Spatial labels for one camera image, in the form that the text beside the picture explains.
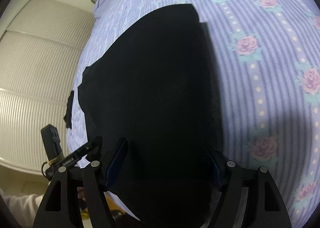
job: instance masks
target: black cloth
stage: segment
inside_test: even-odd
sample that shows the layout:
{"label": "black cloth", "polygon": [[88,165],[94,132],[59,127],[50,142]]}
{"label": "black cloth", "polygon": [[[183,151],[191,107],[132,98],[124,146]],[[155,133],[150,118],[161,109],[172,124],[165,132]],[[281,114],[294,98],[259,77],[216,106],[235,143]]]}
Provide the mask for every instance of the black cloth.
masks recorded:
{"label": "black cloth", "polygon": [[66,128],[67,129],[72,129],[72,105],[73,105],[74,96],[75,96],[75,91],[72,90],[70,92],[70,96],[69,96],[68,102],[67,102],[66,115],[63,117],[64,122],[66,123]]}
{"label": "black cloth", "polygon": [[[182,200],[209,203],[207,184],[201,189],[197,181],[206,175],[204,147],[223,144],[216,74],[205,24],[189,4],[142,17],[83,73],[78,99],[87,135],[101,135],[103,151],[120,137],[129,141],[111,191],[147,227],[151,213],[184,207],[163,201],[171,190],[193,192]],[[197,211],[204,210],[190,206],[184,215],[192,222]]]}

